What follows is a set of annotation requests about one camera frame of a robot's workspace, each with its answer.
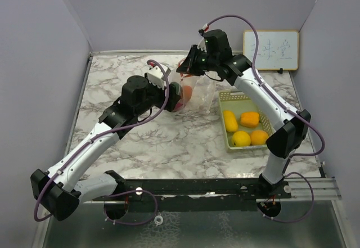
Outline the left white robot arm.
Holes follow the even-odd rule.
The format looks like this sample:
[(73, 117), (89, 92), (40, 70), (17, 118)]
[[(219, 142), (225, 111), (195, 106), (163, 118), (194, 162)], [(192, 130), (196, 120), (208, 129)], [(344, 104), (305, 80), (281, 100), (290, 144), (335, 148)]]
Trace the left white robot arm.
[(42, 205), (58, 221), (68, 218), (79, 204), (99, 197), (120, 199), (124, 194), (121, 177), (109, 171), (81, 181), (85, 171), (132, 128), (141, 125), (139, 116), (153, 107), (173, 111), (182, 98), (176, 82), (165, 86), (150, 75), (131, 76), (123, 85), (120, 97), (100, 116), (90, 133), (67, 156), (45, 172), (37, 169), (30, 177), (37, 205)]

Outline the dark green lime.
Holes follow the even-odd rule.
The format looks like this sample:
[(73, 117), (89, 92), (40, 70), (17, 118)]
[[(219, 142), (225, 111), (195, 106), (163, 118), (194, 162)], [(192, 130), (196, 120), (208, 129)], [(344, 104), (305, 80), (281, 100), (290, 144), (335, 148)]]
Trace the dark green lime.
[(178, 82), (171, 82), (170, 88), (171, 88), (171, 92), (174, 95), (177, 95), (177, 96), (180, 96), (180, 97), (183, 96), (182, 86)]

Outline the red apple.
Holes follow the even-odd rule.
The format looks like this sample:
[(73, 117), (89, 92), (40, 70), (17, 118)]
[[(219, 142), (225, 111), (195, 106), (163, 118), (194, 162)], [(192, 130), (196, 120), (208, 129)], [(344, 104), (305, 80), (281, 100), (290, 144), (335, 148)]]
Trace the red apple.
[(173, 112), (177, 112), (181, 109), (183, 109), (183, 105), (181, 103), (177, 103), (175, 108), (173, 109)]

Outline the orange tangerine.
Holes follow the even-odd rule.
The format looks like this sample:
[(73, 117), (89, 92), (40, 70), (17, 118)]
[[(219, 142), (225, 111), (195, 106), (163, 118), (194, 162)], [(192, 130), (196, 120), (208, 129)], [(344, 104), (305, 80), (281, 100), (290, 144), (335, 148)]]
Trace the orange tangerine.
[(184, 85), (182, 87), (183, 99), (189, 101), (192, 97), (192, 87), (190, 85)]

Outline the clear zip bag orange zipper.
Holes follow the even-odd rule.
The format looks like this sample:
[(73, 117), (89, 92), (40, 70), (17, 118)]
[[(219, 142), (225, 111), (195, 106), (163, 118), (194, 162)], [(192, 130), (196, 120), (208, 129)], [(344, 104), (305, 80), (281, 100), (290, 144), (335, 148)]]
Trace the clear zip bag orange zipper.
[(177, 73), (175, 70), (171, 72), (171, 82), (178, 82), (182, 87), (190, 85), (192, 87), (192, 97), (189, 101), (185, 101), (183, 96), (179, 103), (183, 105), (183, 109), (174, 113), (199, 112), (201, 114), (209, 114), (215, 95), (216, 81), (209, 79), (207, 76), (192, 76)]

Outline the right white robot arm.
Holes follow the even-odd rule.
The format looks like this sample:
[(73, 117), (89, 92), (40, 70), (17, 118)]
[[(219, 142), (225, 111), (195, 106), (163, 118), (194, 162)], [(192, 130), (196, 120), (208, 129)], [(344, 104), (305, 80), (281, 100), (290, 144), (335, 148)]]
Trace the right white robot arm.
[(306, 137), (311, 115), (307, 110), (298, 112), (285, 102), (261, 79), (246, 56), (234, 55), (224, 31), (202, 30), (200, 35), (202, 41), (191, 46), (177, 72), (194, 76), (205, 75), (208, 71), (217, 73), (221, 80), (226, 80), (247, 95), (268, 118), (275, 133), (266, 141), (269, 157), (260, 175), (258, 191), (263, 197), (271, 198), (278, 192), (278, 184), (284, 179), (290, 154)]

